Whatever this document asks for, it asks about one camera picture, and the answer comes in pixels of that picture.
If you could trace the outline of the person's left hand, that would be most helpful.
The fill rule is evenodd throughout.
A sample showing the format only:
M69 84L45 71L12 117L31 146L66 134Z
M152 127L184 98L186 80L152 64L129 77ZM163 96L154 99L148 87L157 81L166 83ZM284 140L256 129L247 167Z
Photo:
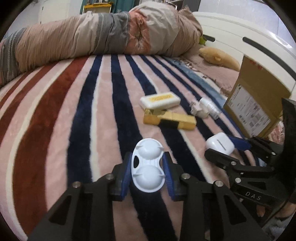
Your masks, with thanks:
M262 206L262 205L257 205L256 206L256 213L257 213L257 216L262 218L264 217L265 215L265 207Z

